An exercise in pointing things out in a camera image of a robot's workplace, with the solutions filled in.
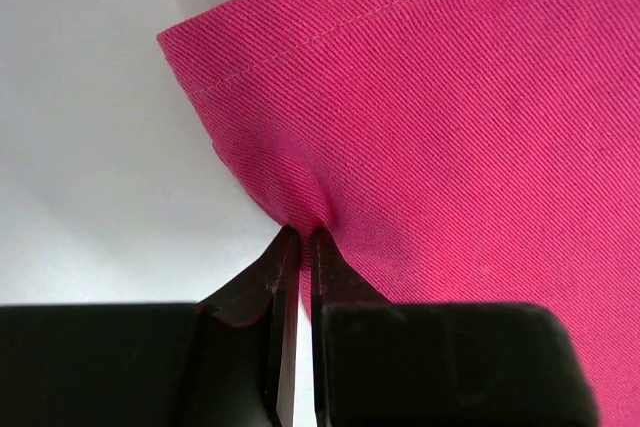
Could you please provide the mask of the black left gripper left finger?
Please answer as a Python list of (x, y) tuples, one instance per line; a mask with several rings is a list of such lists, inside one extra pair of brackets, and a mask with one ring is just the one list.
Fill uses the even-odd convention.
[(289, 426), (300, 240), (197, 303), (5, 306), (5, 426)]

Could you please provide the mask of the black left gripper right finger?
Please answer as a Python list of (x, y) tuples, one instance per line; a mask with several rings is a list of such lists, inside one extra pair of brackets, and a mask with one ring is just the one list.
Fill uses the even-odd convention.
[(568, 333), (528, 303), (394, 303), (311, 240), (321, 426), (596, 426)]

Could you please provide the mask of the pink trousers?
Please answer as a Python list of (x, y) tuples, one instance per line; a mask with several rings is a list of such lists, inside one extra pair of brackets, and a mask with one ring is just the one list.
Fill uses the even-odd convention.
[(639, 422), (639, 0), (232, 0), (158, 36), (276, 222), (394, 301), (522, 300)]

